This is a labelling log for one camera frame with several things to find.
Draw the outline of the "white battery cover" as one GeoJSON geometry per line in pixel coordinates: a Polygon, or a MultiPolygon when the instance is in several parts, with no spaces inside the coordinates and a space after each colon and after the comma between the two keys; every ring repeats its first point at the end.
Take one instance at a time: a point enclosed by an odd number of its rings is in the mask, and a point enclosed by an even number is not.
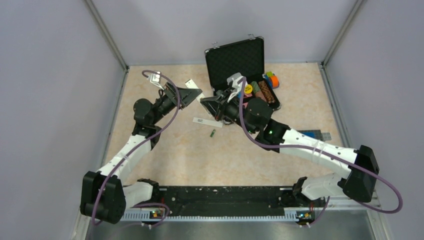
{"type": "Polygon", "coordinates": [[[215,128],[222,128],[224,125],[221,121],[209,120],[199,117],[194,117],[192,121],[197,124],[212,126],[215,128]]]}

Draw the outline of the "green battery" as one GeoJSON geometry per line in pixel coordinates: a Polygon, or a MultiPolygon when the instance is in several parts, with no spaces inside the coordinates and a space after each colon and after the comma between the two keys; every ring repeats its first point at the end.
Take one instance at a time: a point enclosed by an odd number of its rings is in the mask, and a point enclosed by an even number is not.
{"type": "Polygon", "coordinates": [[[216,130],[214,129],[212,132],[211,132],[211,134],[210,134],[210,137],[212,138],[213,136],[214,136],[214,134],[216,133],[216,130]]]}

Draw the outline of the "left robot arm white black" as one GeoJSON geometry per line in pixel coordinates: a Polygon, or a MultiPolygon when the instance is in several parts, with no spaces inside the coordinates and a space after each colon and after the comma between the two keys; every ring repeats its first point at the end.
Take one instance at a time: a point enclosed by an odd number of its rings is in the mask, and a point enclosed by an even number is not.
{"type": "Polygon", "coordinates": [[[182,110],[202,94],[199,88],[175,87],[166,83],[155,102],[138,99],[133,105],[135,126],[122,149],[97,171],[82,179],[80,213],[116,224],[127,209],[139,203],[154,207],[160,202],[159,184],[138,180],[124,185],[138,162],[159,142],[163,128],[156,124],[172,110],[182,110]]]}

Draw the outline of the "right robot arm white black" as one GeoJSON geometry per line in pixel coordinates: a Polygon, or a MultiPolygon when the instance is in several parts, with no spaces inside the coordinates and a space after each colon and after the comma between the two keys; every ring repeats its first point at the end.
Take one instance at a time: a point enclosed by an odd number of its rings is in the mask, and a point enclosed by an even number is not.
{"type": "Polygon", "coordinates": [[[340,147],[301,133],[272,119],[273,109],[261,98],[251,98],[246,106],[228,94],[205,97],[200,103],[216,120],[245,126],[248,134],[267,151],[297,156],[332,171],[320,177],[301,177],[293,186],[293,200],[307,206],[322,197],[344,194],[360,203],[372,200],[380,171],[372,148],[340,147]]]}

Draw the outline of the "yellow big blind chip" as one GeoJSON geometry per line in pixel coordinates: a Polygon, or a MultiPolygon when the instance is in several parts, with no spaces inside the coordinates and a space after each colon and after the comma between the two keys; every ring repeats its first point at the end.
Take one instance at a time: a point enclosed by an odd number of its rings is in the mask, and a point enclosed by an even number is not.
{"type": "Polygon", "coordinates": [[[249,95],[253,92],[253,87],[250,84],[247,84],[244,88],[244,94],[249,95]]]}

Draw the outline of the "black poker chip case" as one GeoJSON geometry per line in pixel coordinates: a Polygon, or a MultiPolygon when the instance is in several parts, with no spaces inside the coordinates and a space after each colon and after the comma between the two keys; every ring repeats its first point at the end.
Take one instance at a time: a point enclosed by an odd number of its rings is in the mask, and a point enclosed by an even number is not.
{"type": "Polygon", "coordinates": [[[241,73],[247,83],[266,83],[265,76],[265,41],[262,36],[216,45],[204,51],[209,83],[212,95],[218,90],[226,90],[227,78],[241,73]]]}

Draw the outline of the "green toy block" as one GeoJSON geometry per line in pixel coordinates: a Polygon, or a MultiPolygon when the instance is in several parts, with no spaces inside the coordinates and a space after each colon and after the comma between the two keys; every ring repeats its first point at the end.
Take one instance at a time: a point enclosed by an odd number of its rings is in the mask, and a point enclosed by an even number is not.
{"type": "Polygon", "coordinates": [[[267,75],[268,78],[275,76],[275,74],[272,71],[268,71],[265,74],[267,75]]]}

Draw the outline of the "blue lego brick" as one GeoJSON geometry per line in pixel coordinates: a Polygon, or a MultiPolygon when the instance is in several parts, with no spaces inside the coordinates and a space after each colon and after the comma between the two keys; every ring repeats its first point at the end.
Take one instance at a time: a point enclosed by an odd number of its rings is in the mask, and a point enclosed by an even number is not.
{"type": "Polygon", "coordinates": [[[302,134],[303,134],[303,135],[305,135],[305,136],[308,136],[308,137],[314,138],[314,139],[316,139],[316,138],[317,138],[317,134],[316,134],[316,133],[314,133],[314,132],[312,132],[312,131],[303,131],[303,132],[302,132],[302,134]]]}

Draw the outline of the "grey lego baseplate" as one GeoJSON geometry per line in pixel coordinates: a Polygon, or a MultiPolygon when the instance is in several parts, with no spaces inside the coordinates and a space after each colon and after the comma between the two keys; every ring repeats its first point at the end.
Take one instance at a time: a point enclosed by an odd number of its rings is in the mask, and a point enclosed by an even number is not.
{"type": "Polygon", "coordinates": [[[298,132],[323,142],[332,140],[331,134],[329,132],[322,132],[320,129],[298,130],[298,132]]]}

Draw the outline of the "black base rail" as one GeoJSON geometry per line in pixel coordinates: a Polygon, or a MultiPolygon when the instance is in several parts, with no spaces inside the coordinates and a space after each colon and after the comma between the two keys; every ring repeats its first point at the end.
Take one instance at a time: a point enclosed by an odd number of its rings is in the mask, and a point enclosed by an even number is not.
{"type": "Polygon", "coordinates": [[[289,186],[161,186],[145,206],[126,210],[121,220],[310,223],[327,203],[289,186]]]}

